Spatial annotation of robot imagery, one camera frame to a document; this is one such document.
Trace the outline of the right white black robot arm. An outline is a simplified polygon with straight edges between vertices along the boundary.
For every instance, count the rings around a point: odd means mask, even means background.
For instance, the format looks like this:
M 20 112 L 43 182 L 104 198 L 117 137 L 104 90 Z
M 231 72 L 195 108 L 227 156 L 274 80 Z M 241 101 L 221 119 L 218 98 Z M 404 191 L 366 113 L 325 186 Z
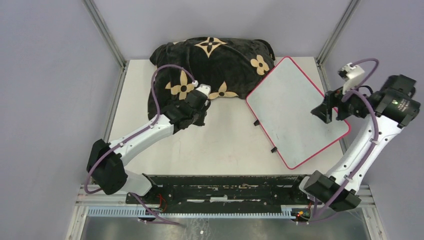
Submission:
M 311 197 L 335 212 L 356 208 L 362 201 L 357 192 L 365 174 L 384 147 L 420 112 L 421 104 L 413 100 L 415 84 L 416 80 L 400 74 L 389 76 L 370 96 L 353 90 L 346 92 L 349 98 L 344 100 L 342 88 L 326 92 L 323 102 L 311 110 L 312 115 L 329 124 L 336 108 L 336 120 L 355 116 L 363 118 L 364 125 L 327 173 L 316 170 L 289 189 L 290 200 L 301 204 Z

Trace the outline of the pink framed whiteboard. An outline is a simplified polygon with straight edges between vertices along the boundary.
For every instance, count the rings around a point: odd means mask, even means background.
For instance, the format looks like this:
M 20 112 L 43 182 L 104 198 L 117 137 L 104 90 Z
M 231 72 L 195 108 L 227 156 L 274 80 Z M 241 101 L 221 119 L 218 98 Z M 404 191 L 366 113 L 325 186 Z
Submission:
M 290 170 L 351 131 L 346 121 L 325 123 L 311 113 L 324 93 L 289 56 L 283 57 L 246 97 L 246 104 Z

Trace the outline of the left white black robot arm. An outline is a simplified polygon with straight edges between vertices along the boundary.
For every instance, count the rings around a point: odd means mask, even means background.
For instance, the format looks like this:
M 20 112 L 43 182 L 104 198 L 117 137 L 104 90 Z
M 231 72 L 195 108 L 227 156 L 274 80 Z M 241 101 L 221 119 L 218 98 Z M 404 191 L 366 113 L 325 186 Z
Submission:
M 158 191 L 153 181 L 143 173 L 126 170 L 125 166 L 156 142 L 190 125 L 203 126 L 211 104 L 210 92 L 210 86 L 201 84 L 186 99 L 165 106 L 147 124 L 128 135 L 111 142 L 94 142 L 86 167 L 89 179 L 106 195 L 126 191 L 137 194 L 147 204 L 154 202 Z

